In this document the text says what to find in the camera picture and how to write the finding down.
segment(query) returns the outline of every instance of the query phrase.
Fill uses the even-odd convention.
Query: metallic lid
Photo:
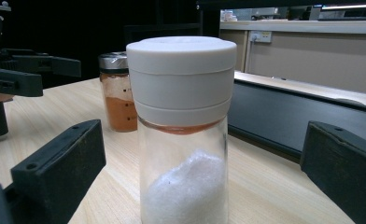
[[[123,52],[111,52],[101,54],[98,57],[99,67],[102,70],[127,69],[127,54]]]

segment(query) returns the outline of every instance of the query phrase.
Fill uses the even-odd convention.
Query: spice jar
[[[112,52],[98,57],[100,79],[109,126],[117,132],[137,129],[137,114],[131,91],[125,52]]]
[[[236,45],[170,36],[127,46],[144,224],[228,223],[227,112]]]

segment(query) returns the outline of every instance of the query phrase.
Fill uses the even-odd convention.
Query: clear glass
[[[144,224],[228,222],[227,117],[194,126],[138,122]]]
[[[117,132],[137,129],[137,113],[128,74],[100,75],[109,126]]]

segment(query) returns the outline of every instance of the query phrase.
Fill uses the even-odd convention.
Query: table
[[[5,103],[9,133],[0,140],[0,183],[9,170],[65,129],[100,119],[107,165],[69,223],[140,223],[137,132],[108,128],[99,79],[44,90]],[[353,223],[300,165],[228,137],[229,223]]]

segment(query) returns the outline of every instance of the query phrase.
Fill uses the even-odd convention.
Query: wall outlet
[[[271,43],[271,31],[250,31],[250,41]]]

